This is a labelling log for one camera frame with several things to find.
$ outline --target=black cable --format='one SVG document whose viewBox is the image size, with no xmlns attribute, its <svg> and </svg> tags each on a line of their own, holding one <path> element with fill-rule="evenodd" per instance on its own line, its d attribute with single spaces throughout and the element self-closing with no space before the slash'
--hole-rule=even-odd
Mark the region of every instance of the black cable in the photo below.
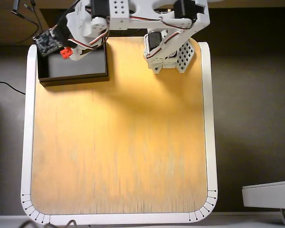
<svg viewBox="0 0 285 228">
<path fill-rule="evenodd" d="M 41 32 L 43 32 L 43 28 L 42 28 L 42 25 L 41 25 L 41 22 L 40 22 L 40 19 L 35 11 L 35 6 L 32 7 L 33 8 L 33 13 L 35 14 L 36 18 L 37 18 L 37 21 L 38 21 L 38 24 L 39 24 L 39 27 L 41 28 Z"/>
<path fill-rule="evenodd" d="M 27 37 L 27 38 L 25 38 L 25 39 L 23 39 L 21 41 L 17 41 L 17 42 L 14 42 L 14 43 L 0 43 L 0 45 L 14 45 L 14 44 L 22 43 L 22 42 L 27 41 L 28 39 L 30 39 L 32 36 L 34 36 L 38 32 L 38 30 L 39 30 L 39 25 L 36 22 L 34 22 L 31 19 L 29 19 L 27 17 L 24 17 L 22 14 L 16 13 L 14 11 L 11 11 L 11 13 L 15 14 L 16 16 L 18 16 L 18 17 L 20 17 L 20 18 L 22 18 L 22 19 L 24 19 L 24 20 L 26 20 L 26 21 L 34 24 L 34 25 L 36 25 L 37 28 L 29 37 Z"/>
<path fill-rule="evenodd" d="M 8 85 L 10 88 L 12 88 L 13 90 L 17 91 L 18 93 L 21 93 L 21 94 L 25 95 L 24 92 L 22 92 L 22 91 L 20 91 L 20 90 L 18 90 L 18 89 L 15 89 L 14 87 L 12 87 L 10 84 L 8 84 L 8 83 L 6 83 L 6 82 L 0 82 L 0 84 L 6 84 L 6 85 Z"/>
<path fill-rule="evenodd" d="M 38 226 L 36 225 L 36 223 L 33 222 L 33 221 L 31 221 L 31 220 L 28 220 L 28 221 L 25 221 L 24 223 L 22 223 L 22 224 L 19 226 L 19 228 L 25 228 L 25 227 L 27 227 L 29 224 L 31 224 L 32 227 L 34 227 L 34 228 L 38 228 Z"/>
<path fill-rule="evenodd" d="M 73 9 L 73 7 L 74 7 L 75 5 L 77 5 L 77 3 L 78 3 L 79 1 L 80 1 L 80 0 L 76 0 L 76 1 L 71 5 L 70 8 L 68 8 L 66 11 L 64 11 L 64 13 L 63 13 L 63 14 L 61 15 L 61 17 L 59 18 L 59 20 L 58 20 L 56 26 L 59 25 L 59 23 L 62 21 L 62 19 Z"/>
<path fill-rule="evenodd" d="M 68 227 L 71 225 L 71 223 L 74 224 L 74 227 L 75 227 L 75 228 L 78 228 L 77 223 L 76 223 L 75 220 L 70 220 L 70 221 L 66 224 L 66 226 L 64 226 L 63 228 L 68 228 Z M 47 223 L 47 224 L 44 225 L 44 228 L 48 228 L 48 227 L 59 228 L 58 226 L 55 226 L 55 225 L 53 225 L 53 224 L 51 224 L 51 223 Z"/>
</svg>

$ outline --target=black box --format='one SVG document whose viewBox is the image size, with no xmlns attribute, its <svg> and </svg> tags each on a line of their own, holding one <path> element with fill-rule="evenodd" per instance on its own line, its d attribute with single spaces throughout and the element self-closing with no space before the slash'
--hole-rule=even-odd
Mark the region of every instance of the black box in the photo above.
<svg viewBox="0 0 285 228">
<path fill-rule="evenodd" d="M 106 47 L 79 61 L 63 59 L 59 52 L 47 57 L 38 53 L 38 79 L 43 86 L 108 81 Z"/>
</svg>

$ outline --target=light wood surface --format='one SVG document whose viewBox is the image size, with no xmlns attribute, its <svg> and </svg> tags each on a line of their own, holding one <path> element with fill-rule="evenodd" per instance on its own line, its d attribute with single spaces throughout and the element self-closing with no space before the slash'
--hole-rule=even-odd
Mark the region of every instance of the light wood surface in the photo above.
<svg viewBox="0 0 285 228">
<path fill-rule="evenodd" d="M 31 198 L 45 214 L 192 212 L 207 197 L 200 48 L 154 75 L 109 38 L 109 82 L 37 81 Z"/>
</svg>

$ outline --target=white plastic edge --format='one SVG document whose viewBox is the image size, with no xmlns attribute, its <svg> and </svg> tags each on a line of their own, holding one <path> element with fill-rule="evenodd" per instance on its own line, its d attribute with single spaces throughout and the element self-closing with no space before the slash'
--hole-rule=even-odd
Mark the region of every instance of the white plastic edge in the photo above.
<svg viewBox="0 0 285 228">
<path fill-rule="evenodd" d="M 199 43 L 202 58 L 202 85 L 204 98 L 205 148 L 208 195 L 204 205 L 193 212 L 184 213 L 140 213 L 140 214 L 84 214 L 46 215 L 38 211 L 31 201 L 31 175 L 34 135 L 35 90 L 37 77 L 37 48 L 32 45 L 28 51 L 26 101 L 21 176 L 21 204 L 25 213 L 39 224 L 65 225 L 76 220 L 78 225 L 103 224 L 156 224 L 192 223 L 206 218 L 214 209 L 218 198 L 217 168 L 214 138 L 212 101 L 212 79 L 210 50 L 207 43 Z"/>
</svg>

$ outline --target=robotic arm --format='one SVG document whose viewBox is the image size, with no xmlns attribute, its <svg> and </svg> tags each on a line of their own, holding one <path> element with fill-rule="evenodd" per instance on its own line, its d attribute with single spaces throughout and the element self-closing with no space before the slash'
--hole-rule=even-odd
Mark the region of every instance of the robotic arm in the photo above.
<svg viewBox="0 0 285 228">
<path fill-rule="evenodd" d="M 74 4 L 75 10 L 66 14 L 71 60 L 101 47 L 109 30 L 145 28 L 143 55 L 154 73 L 162 68 L 184 73 L 194 56 L 188 39 L 210 23 L 207 0 L 77 0 Z M 174 11 L 154 11 L 163 5 L 173 5 Z"/>
</svg>

